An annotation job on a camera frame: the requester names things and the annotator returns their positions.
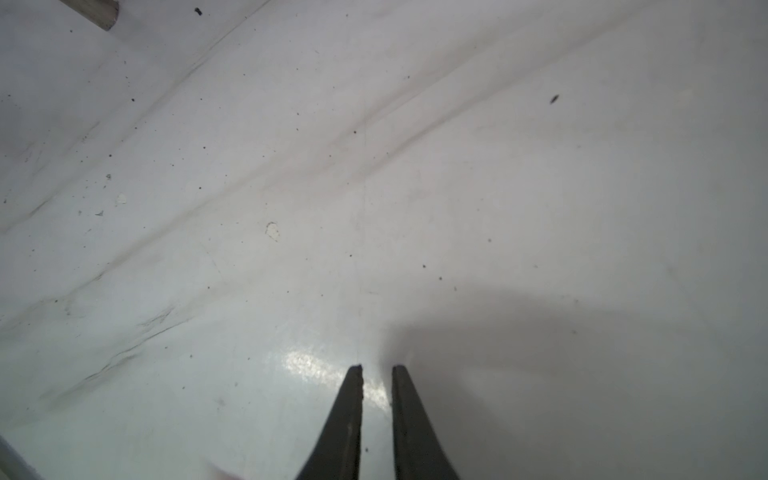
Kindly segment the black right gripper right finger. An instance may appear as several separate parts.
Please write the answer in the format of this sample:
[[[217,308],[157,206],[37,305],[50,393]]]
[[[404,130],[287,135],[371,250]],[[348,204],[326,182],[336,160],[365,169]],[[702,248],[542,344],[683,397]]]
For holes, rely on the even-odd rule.
[[[392,415],[394,469],[398,480],[459,479],[403,365],[392,369]]]

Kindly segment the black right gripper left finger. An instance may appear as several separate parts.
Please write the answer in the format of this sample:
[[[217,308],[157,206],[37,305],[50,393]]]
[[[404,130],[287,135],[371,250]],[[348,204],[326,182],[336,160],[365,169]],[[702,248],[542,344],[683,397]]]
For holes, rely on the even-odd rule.
[[[357,480],[361,457],[363,368],[351,366],[299,480]]]

